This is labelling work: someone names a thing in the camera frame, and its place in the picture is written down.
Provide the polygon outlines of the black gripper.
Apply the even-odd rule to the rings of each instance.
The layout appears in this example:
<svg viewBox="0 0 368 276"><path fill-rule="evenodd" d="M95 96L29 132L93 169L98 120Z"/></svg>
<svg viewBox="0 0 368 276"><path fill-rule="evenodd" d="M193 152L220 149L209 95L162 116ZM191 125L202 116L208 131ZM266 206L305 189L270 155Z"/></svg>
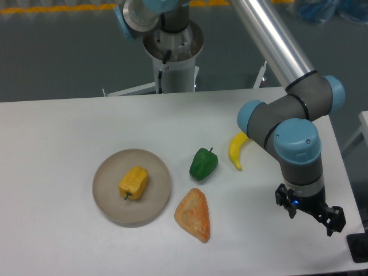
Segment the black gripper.
<svg viewBox="0 0 368 276"><path fill-rule="evenodd" d="M289 217L293 219L297 210L301 210L313 216L320 224L326 227L327 236L333 233L341 233L346 225L344 210L340 206L329 207L325 202L325 187L315 195L309 197L296 196L293 189L287 188L281 183L275 191L275 201L278 206L287 210Z"/></svg>

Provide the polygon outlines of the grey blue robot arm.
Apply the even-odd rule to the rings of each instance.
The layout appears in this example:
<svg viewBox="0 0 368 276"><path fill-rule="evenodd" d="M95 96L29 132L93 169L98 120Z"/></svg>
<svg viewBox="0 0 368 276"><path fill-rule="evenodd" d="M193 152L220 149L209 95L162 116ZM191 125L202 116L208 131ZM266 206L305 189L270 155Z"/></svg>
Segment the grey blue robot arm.
<svg viewBox="0 0 368 276"><path fill-rule="evenodd" d="M325 201L321 140L314 121L342 106L344 87L314 69L267 1L231 1L231 6L286 91L270 104L247 102L237 124L280 164L284 182L275 192L277 205L290 217L298 210L313 216L328 235L341 232L343 209ZM122 1L114 13L126 38L143 37L158 94L194 91L194 59L204 40L189 18L188 1Z"/></svg>

